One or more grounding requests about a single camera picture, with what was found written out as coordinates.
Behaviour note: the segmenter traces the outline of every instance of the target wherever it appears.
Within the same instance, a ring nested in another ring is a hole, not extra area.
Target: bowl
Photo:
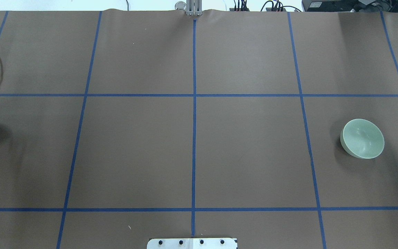
[[[360,118],[345,125],[340,134],[340,142],[348,154],[361,159],[376,158],[385,147],[380,129],[370,121]]]

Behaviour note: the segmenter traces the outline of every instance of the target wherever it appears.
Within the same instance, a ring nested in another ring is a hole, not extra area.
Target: table
[[[398,14],[0,11],[0,248],[192,235],[398,248]]]

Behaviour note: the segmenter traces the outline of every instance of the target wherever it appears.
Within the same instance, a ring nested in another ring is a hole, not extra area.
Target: grid
[[[345,207],[322,207],[320,205],[319,200],[319,191],[318,185],[316,180],[316,170],[314,168],[314,160],[313,160],[313,153],[311,149],[311,140],[310,134],[308,129],[307,117],[305,112],[305,102],[304,98],[311,98],[311,97],[373,97],[373,98],[385,98],[385,97],[398,97],[398,94],[304,94],[302,91],[301,81],[300,81],[300,73],[299,73],[299,66],[298,60],[296,55],[296,49],[294,44],[294,35],[292,29],[292,19],[289,13],[287,13],[288,24],[289,24],[289,32],[291,37],[292,43],[292,52],[294,56],[294,66],[295,66],[295,73],[297,78],[297,85],[299,88],[299,94],[199,94],[196,91],[196,25],[197,20],[193,20],[193,45],[192,45],[192,70],[193,70],[193,94],[116,94],[116,93],[105,93],[105,94],[96,94],[96,93],[88,93],[89,86],[90,86],[90,77],[92,73],[93,61],[95,58],[95,51],[96,51],[96,43],[98,39],[98,34],[101,26],[101,17],[102,11],[99,12],[98,15],[98,22],[96,27],[95,39],[93,44],[93,50],[90,60],[89,71],[87,75],[87,82],[85,86],[84,94],[16,94],[16,93],[0,93],[0,96],[80,96],[83,97],[82,103],[82,110],[80,113],[79,118],[79,125],[76,134],[76,142],[74,145],[74,152],[73,152],[73,159],[71,162],[70,173],[68,177],[68,185],[65,195],[65,202],[63,208],[0,208],[0,212],[8,212],[8,211],[16,211],[16,212],[60,212],[62,213],[61,223],[60,223],[60,230],[57,240],[57,248],[60,248],[60,242],[62,239],[62,233],[65,226],[65,216],[67,212],[190,212],[191,213],[191,236],[195,236],[195,223],[196,223],[196,212],[240,212],[240,211],[317,211],[319,217],[319,226],[320,226],[320,233],[322,237],[322,246],[324,249],[327,248],[326,241],[325,241],[325,231],[323,226],[323,218],[322,218],[322,211],[378,211],[378,210],[398,210],[398,206],[345,206]],[[3,31],[4,24],[6,22],[7,16],[9,12],[5,13],[4,19],[2,21],[0,27],[0,35]],[[398,63],[395,58],[394,51],[392,49],[392,45],[389,39],[384,15],[380,13],[383,28],[385,31],[385,35],[387,38],[388,47],[390,53],[392,55],[394,65],[396,67],[398,73]],[[83,118],[84,118],[84,111],[88,97],[97,97],[97,96],[133,96],[133,97],[140,97],[140,96],[152,96],[152,97],[190,97],[193,99],[193,133],[192,133],[192,157],[191,157],[191,175],[192,175],[192,182],[191,182],[191,208],[68,208],[68,199],[70,194],[70,189],[72,185],[73,179],[73,172],[75,168],[76,162],[76,155],[79,145],[79,138],[80,133],[83,125]],[[305,126],[305,135],[308,147],[308,153],[310,156],[311,161],[311,172],[313,178],[313,185],[314,185],[314,192],[315,192],[315,200],[316,200],[316,207],[262,207],[262,208],[199,208],[196,207],[196,113],[197,113],[197,98],[212,98],[212,97],[295,97],[300,99],[300,104],[302,108],[302,115],[303,115],[303,123]]]

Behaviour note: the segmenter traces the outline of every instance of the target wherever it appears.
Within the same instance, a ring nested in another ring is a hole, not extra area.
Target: light green bowl
[[[353,119],[342,129],[340,134],[342,147],[351,156],[371,159],[380,155],[385,147],[385,140],[379,128],[365,119]]]

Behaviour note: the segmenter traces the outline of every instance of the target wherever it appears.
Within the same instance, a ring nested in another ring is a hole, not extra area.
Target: white bracket
[[[187,0],[187,16],[202,16],[202,0]]]
[[[237,249],[235,238],[151,239],[147,249]]]

